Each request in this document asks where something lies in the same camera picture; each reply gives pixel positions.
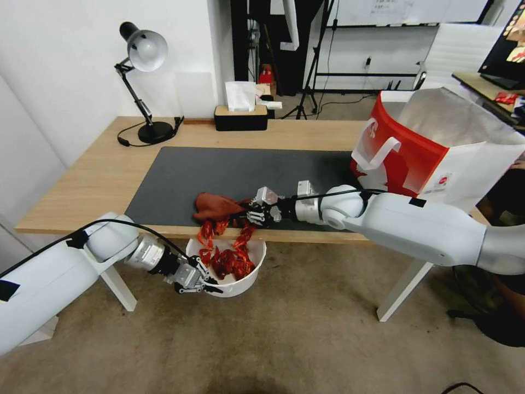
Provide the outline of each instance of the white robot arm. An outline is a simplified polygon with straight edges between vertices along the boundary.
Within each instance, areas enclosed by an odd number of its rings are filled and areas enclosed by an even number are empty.
[[[476,265],[498,274],[525,273],[525,225],[486,227],[450,205],[392,193],[362,193],[348,185],[320,196],[309,181],[301,181],[291,198],[280,198],[266,187],[259,189],[250,207],[247,218],[257,225],[268,226],[283,218],[326,224],[440,266]],[[137,228],[153,232],[164,243],[139,235]],[[216,291],[213,284],[217,282],[198,256],[186,256],[161,234],[134,224],[127,216],[109,213],[0,275],[0,356],[119,260],[163,275],[178,293],[198,293],[207,286]]]
[[[342,185],[330,189],[327,196],[317,196],[309,181],[301,181],[297,196],[278,198],[261,188],[254,203],[266,206],[271,220],[289,218],[354,231],[436,265],[475,265],[496,274],[525,274],[525,225],[487,227],[451,205],[375,192],[367,195]],[[257,212],[248,217],[259,224],[263,218]]]
[[[177,253],[159,239],[139,234],[135,226],[145,228],[125,215],[108,213],[4,272],[0,276],[0,356],[37,331],[119,260],[163,275],[177,293],[198,293],[217,283],[198,256]]]

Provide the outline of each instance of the red and white bag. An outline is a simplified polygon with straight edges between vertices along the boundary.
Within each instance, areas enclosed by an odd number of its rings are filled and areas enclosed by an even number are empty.
[[[417,90],[399,119],[378,96],[352,152],[365,188],[470,211],[525,150],[525,137],[445,88]]]

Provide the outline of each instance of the tissue box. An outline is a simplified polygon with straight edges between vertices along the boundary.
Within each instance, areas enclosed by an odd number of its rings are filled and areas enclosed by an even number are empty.
[[[250,112],[228,111],[228,106],[215,107],[215,128],[217,131],[266,130],[268,127],[268,109],[256,105]]]

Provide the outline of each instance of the desk lamp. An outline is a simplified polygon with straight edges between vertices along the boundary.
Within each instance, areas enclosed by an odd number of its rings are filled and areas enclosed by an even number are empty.
[[[146,124],[138,130],[138,138],[142,142],[150,144],[169,140],[174,136],[173,127],[166,122],[151,120],[152,114],[149,108],[137,97],[126,79],[126,74],[133,69],[150,72],[159,68],[164,63],[168,53],[168,44],[160,34],[151,30],[139,30],[131,22],[124,22],[120,25],[120,35],[127,43],[127,58],[117,63],[115,69],[122,77],[124,84],[133,96],[135,104],[146,120]]]

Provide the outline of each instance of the tissue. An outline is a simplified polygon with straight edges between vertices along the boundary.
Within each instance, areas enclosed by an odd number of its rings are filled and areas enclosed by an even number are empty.
[[[255,110],[255,82],[226,82],[226,97],[229,111]]]

